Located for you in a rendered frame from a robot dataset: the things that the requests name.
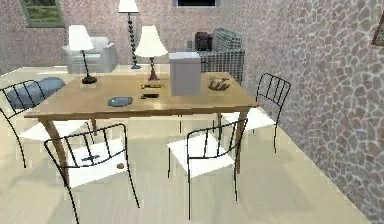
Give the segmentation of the grey box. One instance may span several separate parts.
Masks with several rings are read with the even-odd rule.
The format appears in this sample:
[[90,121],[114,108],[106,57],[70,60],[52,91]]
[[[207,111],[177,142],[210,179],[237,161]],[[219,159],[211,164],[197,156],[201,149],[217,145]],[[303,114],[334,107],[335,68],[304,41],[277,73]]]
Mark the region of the grey box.
[[201,88],[201,58],[197,52],[169,54],[172,96],[194,96]]

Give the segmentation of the white table lamp black base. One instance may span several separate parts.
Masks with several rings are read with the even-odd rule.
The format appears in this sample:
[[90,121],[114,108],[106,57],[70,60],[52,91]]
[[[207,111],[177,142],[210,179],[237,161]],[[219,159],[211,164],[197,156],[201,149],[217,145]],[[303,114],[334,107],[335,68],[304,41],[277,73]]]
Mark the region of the white table lamp black base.
[[85,56],[86,50],[92,50],[94,45],[84,25],[70,25],[68,29],[68,41],[71,51],[79,51],[82,54],[83,62],[86,70],[86,76],[82,79],[83,84],[94,84],[97,78],[89,74],[87,60]]

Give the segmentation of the white table lamp brown stem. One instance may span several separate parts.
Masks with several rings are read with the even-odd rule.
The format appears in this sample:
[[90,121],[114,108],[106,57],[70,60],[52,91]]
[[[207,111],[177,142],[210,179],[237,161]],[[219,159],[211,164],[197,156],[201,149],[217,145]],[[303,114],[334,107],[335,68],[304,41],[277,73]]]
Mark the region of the white table lamp brown stem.
[[157,28],[154,25],[146,25],[141,29],[140,40],[136,47],[135,54],[142,58],[150,60],[149,81],[157,81],[158,77],[154,68],[154,59],[168,54],[158,35]]

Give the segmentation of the dark framed window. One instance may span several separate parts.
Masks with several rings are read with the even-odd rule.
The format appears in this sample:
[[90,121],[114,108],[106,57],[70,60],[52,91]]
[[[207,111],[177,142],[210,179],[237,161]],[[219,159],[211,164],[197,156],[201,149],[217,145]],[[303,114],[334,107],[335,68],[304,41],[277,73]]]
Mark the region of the dark framed window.
[[220,7],[222,0],[172,0],[175,7]]

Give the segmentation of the window with green view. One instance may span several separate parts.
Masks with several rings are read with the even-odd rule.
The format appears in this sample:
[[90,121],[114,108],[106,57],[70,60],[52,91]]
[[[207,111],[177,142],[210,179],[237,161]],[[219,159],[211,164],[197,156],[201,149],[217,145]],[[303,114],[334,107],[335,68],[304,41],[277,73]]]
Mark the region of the window with green view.
[[20,0],[29,27],[56,28],[64,25],[60,0]]

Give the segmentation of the checked grey cushion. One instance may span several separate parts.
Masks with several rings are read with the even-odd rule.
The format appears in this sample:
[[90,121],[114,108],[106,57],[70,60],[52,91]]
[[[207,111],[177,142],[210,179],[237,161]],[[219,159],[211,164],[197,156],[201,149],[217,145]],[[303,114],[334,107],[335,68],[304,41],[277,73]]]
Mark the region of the checked grey cushion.
[[216,28],[212,34],[212,49],[215,51],[227,51],[240,49],[242,36],[225,28]]

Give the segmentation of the wooden dining table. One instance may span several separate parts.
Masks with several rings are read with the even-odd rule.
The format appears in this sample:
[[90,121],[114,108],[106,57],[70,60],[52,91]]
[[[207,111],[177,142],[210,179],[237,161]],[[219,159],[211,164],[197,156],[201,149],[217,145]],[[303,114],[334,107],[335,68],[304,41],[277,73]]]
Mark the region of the wooden dining table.
[[[258,103],[234,79],[229,79],[230,87],[225,91],[208,88],[214,77],[230,78],[226,72],[207,72],[201,75],[200,93],[195,96],[172,96],[170,79],[166,74],[160,76],[163,88],[155,92],[157,99],[143,99],[146,91],[141,85],[147,81],[145,74],[104,75],[97,82],[83,85],[79,78],[66,84],[58,92],[28,111],[26,118],[36,118],[43,124],[51,138],[59,137],[54,123],[59,120],[96,120],[111,118],[172,116],[212,113],[238,112],[239,118],[247,116],[248,111]],[[111,107],[112,97],[131,97],[133,102],[124,107]],[[59,161],[64,163],[62,143],[53,144]]]

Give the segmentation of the brown bowl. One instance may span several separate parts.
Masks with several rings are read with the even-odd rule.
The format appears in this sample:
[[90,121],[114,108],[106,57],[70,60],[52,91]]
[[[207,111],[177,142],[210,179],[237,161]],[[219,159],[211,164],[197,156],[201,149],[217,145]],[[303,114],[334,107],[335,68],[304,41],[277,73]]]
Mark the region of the brown bowl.
[[230,87],[228,78],[213,78],[210,80],[208,88],[213,91],[225,91]]

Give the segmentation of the framed wall picture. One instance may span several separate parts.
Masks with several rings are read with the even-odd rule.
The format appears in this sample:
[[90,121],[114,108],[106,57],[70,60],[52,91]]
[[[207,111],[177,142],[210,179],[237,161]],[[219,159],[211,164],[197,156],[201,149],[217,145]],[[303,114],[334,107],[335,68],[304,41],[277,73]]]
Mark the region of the framed wall picture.
[[371,41],[374,46],[384,47],[384,12],[381,15],[380,22]]

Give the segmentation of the white floor lamp black beaded pole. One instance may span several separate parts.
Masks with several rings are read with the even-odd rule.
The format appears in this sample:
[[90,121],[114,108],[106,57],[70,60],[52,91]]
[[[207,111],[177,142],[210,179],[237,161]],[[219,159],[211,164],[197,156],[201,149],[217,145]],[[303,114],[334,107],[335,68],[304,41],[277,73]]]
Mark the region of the white floor lamp black beaded pole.
[[132,69],[140,69],[141,66],[137,64],[137,56],[135,54],[136,43],[135,43],[135,35],[133,30],[133,21],[131,19],[132,14],[138,14],[139,9],[136,4],[136,0],[119,0],[118,12],[120,14],[127,15],[127,23],[128,23],[128,33],[130,37],[130,45],[131,45],[131,54],[132,54]]

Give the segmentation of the blue floor cushion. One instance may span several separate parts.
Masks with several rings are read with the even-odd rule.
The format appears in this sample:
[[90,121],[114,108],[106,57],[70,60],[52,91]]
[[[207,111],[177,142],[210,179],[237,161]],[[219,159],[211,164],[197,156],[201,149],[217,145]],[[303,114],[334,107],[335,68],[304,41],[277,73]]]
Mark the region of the blue floor cushion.
[[6,90],[6,96],[15,109],[32,108],[65,86],[58,77],[48,77],[41,80],[26,80],[11,85]]

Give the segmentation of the checked grey sofa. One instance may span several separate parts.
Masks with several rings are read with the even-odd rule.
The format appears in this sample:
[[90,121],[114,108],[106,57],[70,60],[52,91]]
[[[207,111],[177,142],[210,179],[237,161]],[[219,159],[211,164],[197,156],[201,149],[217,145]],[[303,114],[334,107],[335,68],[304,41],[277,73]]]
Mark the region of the checked grey sofa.
[[239,41],[221,45],[220,50],[198,51],[202,72],[228,72],[239,84],[243,80],[245,50]]

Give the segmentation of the dark brown cushion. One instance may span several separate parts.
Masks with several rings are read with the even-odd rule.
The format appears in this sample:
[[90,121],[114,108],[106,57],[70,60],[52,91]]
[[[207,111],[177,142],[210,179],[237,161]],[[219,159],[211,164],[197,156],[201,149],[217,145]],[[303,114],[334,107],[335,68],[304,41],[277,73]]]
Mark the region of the dark brown cushion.
[[195,49],[197,51],[211,51],[212,35],[207,32],[197,32],[195,34]]

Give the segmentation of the blue round plate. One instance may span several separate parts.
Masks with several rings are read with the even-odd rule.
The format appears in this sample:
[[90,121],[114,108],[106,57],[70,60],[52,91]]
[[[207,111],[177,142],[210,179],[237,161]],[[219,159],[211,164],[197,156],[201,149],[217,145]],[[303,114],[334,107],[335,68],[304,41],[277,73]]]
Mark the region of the blue round plate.
[[111,107],[124,107],[133,102],[131,97],[112,97],[108,100],[108,105]]

